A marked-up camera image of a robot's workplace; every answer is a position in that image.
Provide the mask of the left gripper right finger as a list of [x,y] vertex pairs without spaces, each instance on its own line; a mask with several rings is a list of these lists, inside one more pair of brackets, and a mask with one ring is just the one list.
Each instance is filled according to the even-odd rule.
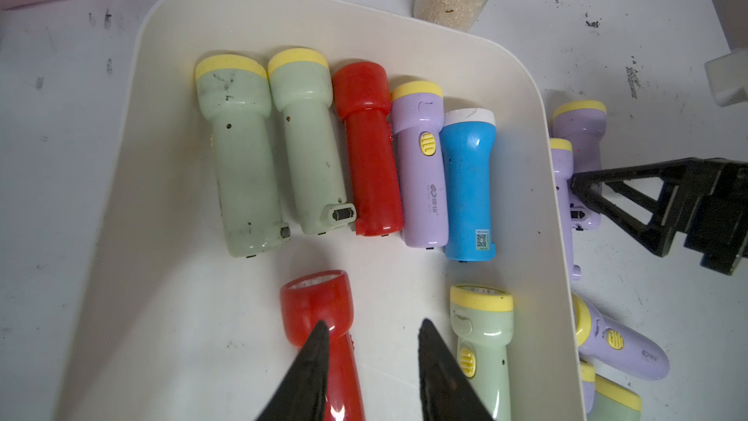
[[424,420],[488,420],[490,413],[431,320],[419,329],[420,399]]

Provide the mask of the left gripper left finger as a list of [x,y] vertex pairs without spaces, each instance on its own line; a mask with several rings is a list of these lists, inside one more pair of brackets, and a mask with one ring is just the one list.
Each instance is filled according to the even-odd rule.
[[257,421],[325,419],[329,328],[318,321]]

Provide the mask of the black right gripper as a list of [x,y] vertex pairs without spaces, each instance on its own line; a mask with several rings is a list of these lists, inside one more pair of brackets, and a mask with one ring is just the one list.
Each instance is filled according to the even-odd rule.
[[[684,247],[702,254],[700,265],[732,276],[747,257],[747,163],[724,160],[711,192],[701,198],[699,158],[577,173],[570,189],[590,210],[607,216],[647,251],[664,257],[677,232],[686,233]],[[628,183],[660,179],[654,199]],[[638,220],[602,195],[606,185],[647,211]]]

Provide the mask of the blue flashlight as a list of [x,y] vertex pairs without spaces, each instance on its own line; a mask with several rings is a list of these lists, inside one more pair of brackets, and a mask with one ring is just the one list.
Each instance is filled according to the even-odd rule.
[[490,157],[497,136],[494,113],[462,108],[445,114],[440,132],[448,206],[446,256],[485,262],[496,256],[492,235]]

